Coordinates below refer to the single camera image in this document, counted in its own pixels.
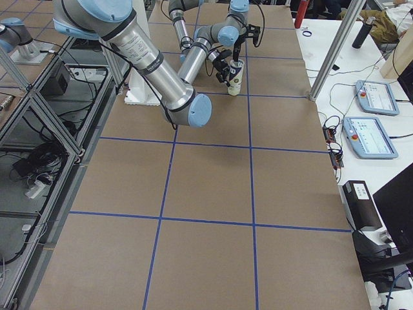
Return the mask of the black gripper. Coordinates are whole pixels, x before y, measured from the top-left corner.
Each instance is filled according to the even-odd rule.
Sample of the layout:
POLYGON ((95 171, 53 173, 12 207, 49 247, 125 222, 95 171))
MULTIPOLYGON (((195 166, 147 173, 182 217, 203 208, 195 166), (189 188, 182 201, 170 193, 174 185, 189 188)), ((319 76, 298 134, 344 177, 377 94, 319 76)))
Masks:
POLYGON ((226 59, 222 58, 221 56, 216 56, 214 60, 212 61, 212 64, 214 68, 217 70, 217 73, 216 73, 217 80, 220 83, 223 83, 227 87, 229 87, 230 86, 230 83, 228 81, 229 65, 226 59))
POLYGON ((234 43, 233 49, 233 60, 234 62, 239 62, 239 55, 241 52, 242 44, 246 41, 247 33, 240 34, 237 41, 234 43))

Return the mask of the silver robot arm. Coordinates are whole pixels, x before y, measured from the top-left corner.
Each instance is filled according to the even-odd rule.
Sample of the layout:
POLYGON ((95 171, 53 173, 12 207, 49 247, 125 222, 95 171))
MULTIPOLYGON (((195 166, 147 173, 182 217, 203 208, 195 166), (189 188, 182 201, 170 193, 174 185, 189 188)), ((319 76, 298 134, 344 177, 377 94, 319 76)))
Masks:
POLYGON ((205 61, 209 60, 217 70, 216 77, 220 83, 229 84, 229 65, 214 47, 220 44, 231 47, 238 38, 239 32, 230 23, 224 21, 197 29, 193 37, 186 28, 185 12, 202 5, 201 1, 170 1, 168 16, 179 41, 182 65, 178 76, 187 83, 193 83, 205 61))
POLYGON ((212 114, 211 100, 197 93, 192 82, 213 44, 231 47, 245 33, 249 11, 248 1, 231 1, 223 22, 197 31, 181 68, 175 71, 139 26, 131 1, 54 1, 53 6, 58 32, 113 44, 160 94, 165 119, 191 127, 203 127, 212 114))

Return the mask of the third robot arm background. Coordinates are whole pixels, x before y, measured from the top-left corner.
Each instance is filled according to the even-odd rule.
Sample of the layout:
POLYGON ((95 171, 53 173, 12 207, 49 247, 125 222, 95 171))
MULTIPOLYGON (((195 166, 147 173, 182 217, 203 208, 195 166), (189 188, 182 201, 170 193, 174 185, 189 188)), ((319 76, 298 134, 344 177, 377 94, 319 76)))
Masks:
POLYGON ((49 49, 47 43, 37 43, 17 17, 1 20, 1 48, 19 65, 39 65, 49 49))

